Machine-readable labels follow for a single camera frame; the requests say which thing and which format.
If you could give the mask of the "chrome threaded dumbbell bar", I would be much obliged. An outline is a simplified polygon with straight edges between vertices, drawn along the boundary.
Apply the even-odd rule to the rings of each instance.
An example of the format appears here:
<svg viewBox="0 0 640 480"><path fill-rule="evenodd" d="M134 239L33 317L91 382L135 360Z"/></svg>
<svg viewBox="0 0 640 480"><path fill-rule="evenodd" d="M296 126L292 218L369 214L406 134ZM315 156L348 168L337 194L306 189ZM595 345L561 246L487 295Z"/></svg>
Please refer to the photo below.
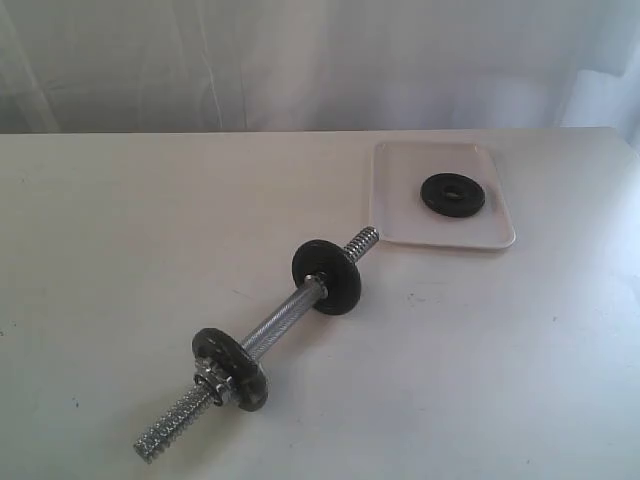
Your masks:
<svg viewBox="0 0 640 480"><path fill-rule="evenodd" d="M379 241L379 232L373 226L360 230L346 245L352 260L357 262ZM321 280L307 276L304 283L279 305L265 320L254 328L243 340L237 341L249 355L260 363L261 358L270 350L308 311L315 310L314 304L326 296ZM195 372L198 368L211 366L204 361L195 360ZM238 406L233 394L228 403ZM216 406L211 392L204 384L194 384L184 393L167 412L160 416L134 442L134 451L147 463L152 463L175 440L200 417L208 408Z"/></svg>

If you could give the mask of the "black weight plate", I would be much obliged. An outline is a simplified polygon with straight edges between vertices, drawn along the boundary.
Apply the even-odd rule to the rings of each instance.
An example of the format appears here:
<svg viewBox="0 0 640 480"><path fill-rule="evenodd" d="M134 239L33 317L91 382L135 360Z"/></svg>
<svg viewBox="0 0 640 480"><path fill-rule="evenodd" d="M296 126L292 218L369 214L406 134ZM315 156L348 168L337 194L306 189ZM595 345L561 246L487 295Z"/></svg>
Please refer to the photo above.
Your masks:
<svg viewBox="0 0 640 480"><path fill-rule="evenodd" d="M421 185L420 197L432 211L449 218L469 218L485 205L484 189L475 180L457 173L434 174Z"/></svg>

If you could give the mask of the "black plate with collar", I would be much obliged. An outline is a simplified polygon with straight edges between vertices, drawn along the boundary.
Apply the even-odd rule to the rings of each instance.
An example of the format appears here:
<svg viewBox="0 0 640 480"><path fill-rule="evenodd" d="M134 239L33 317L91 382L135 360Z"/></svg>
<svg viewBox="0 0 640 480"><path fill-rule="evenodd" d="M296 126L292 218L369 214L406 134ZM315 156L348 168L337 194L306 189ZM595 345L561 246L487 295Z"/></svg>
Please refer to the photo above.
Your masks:
<svg viewBox="0 0 640 480"><path fill-rule="evenodd" d="M204 328L195 334L192 352L197 361L204 361L222 371L223 380L231 378L231 391L240 409L254 412L264 406L268 398L264 371L259 362L231 336L217 328Z"/></svg>

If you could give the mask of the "chrome spin-lock collar nut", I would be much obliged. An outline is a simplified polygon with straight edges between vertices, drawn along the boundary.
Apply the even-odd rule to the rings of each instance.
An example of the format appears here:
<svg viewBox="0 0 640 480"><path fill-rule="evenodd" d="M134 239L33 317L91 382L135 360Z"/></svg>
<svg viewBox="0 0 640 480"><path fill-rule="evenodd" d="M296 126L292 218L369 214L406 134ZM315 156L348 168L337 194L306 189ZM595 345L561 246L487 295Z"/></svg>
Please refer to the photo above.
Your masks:
<svg viewBox="0 0 640 480"><path fill-rule="evenodd" d="M222 406L228 403L233 396L233 379L218 366L205 366L198 368L194 375L197 384L204 384L211 392L213 403Z"/></svg>

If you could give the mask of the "white plastic tray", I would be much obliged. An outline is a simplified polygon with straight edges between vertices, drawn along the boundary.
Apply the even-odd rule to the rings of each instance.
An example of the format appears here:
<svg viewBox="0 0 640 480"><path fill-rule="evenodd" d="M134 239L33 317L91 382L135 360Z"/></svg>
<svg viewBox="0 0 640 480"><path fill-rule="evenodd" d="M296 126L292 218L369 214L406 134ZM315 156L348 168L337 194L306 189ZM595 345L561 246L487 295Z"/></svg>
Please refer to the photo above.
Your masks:
<svg viewBox="0 0 640 480"><path fill-rule="evenodd" d="M502 250L516 239L493 158L474 143L378 144L369 222L404 245Z"/></svg>

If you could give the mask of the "white curtain backdrop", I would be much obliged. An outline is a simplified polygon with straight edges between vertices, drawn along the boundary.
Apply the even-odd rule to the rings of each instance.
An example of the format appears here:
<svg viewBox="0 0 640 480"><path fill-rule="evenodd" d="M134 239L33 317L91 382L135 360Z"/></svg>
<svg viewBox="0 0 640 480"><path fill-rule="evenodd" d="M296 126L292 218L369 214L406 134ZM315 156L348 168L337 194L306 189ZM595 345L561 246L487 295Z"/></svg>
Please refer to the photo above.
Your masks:
<svg viewBox="0 0 640 480"><path fill-rule="evenodd" d="M6 133L639 130L635 1L5 1Z"/></svg>

